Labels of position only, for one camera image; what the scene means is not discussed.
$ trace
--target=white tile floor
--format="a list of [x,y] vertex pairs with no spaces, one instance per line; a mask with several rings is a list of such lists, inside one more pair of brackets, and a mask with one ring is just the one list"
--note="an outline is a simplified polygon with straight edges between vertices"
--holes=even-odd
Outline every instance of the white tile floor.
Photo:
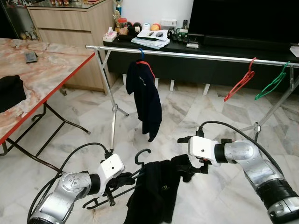
[[[187,152],[187,145],[176,143],[177,138],[193,135],[196,127],[207,120],[219,120],[238,128],[259,121],[277,102],[280,94],[273,93],[258,101],[256,90],[242,89],[232,99],[223,102],[229,87],[211,86],[203,96],[204,85],[175,83],[174,92],[169,91],[170,80],[159,80],[159,95],[162,103],[163,122],[152,143],[148,135],[142,135],[142,124],[137,119],[134,97],[128,95],[122,80],[113,86],[119,106],[130,113],[129,117],[117,115],[115,153],[125,163],[126,170],[139,168],[134,164],[135,154],[150,148],[151,154],[143,154],[145,162],[170,159]],[[66,119],[78,123],[92,133],[65,125],[59,135],[40,155],[59,167],[76,147],[88,142],[100,142],[109,148],[111,133],[111,103],[108,96],[100,92],[67,90],[63,97],[56,93],[48,103]],[[262,144],[277,160],[286,179],[299,193],[299,97],[292,95],[263,126],[259,136]],[[12,136],[15,139],[30,125],[28,119]],[[50,112],[22,139],[20,144],[36,154],[43,143],[59,126],[60,120]],[[226,127],[206,125],[205,137],[220,140],[221,137],[240,139]],[[74,155],[65,171],[94,172],[103,159],[98,147],[87,147]],[[199,167],[195,158],[192,164]],[[55,172],[18,150],[13,149],[0,158],[0,223],[23,224],[26,222],[30,204],[39,189]],[[92,197],[78,201],[67,223],[73,224],[121,224],[123,223],[129,194],[117,198],[116,205],[102,205],[96,210],[84,210],[82,205]],[[223,164],[220,168],[210,167],[209,175],[195,175],[189,183],[181,182],[173,215],[173,224],[270,224],[266,208],[244,177],[240,166]]]

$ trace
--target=green hanger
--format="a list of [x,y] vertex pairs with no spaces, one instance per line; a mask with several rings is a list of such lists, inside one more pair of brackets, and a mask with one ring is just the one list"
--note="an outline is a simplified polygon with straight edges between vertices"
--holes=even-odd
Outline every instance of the green hanger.
[[[289,63],[290,63],[290,62],[287,62],[287,63],[284,65],[284,67],[283,67],[281,73],[279,74],[279,76],[277,76],[277,77],[272,81],[272,83],[270,83],[269,85],[267,85],[266,88],[264,88],[264,89],[261,91],[260,94],[257,94],[256,97],[254,98],[254,100],[257,100],[257,99],[259,99],[259,98],[261,98],[261,97],[264,97],[264,96],[268,95],[269,93],[271,93],[273,90],[276,89],[276,87],[281,83],[281,81],[282,81],[282,80],[284,79],[284,77],[286,76],[285,68],[287,67],[287,65],[288,65]],[[272,90],[269,90],[268,92],[264,93],[270,86],[275,85],[275,84],[276,84],[276,86],[274,86],[274,88],[273,88]]]

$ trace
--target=electrical outlet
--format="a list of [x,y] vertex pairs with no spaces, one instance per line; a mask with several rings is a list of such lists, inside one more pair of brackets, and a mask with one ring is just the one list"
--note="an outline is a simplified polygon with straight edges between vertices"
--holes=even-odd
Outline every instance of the electrical outlet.
[[177,20],[175,19],[161,19],[161,26],[175,27],[177,25]]

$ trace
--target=wall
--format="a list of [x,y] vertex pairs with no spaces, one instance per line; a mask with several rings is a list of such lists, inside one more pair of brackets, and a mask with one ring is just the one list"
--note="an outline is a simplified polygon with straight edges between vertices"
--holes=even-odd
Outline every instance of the wall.
[[183,20],[190,21],[192,6],[193,0],[123,0],[121,16],[141,24],[160,23],[162,18],[177,19],[180,28]]

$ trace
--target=black cloth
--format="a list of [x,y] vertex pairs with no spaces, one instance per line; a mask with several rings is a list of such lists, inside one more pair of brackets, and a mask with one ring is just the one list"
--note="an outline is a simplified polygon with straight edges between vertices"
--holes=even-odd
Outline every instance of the black cloth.
[[137,179],[136,188],[127,206],[124,224],[171,223],[180,177],[189,182],[193,174],[178,172],[176,165],[191,165],[188,155],[145,165],[144,175]]
[[138,60],[130,64],[126,89],[128,94],[134,93],[142,133],[149,133],[149,142],[156,137],[162,122],[162,108],[154,79],[155,75],[146,61]]
[[23,81],[18,75],[0,79],[0,113],[26,99]]

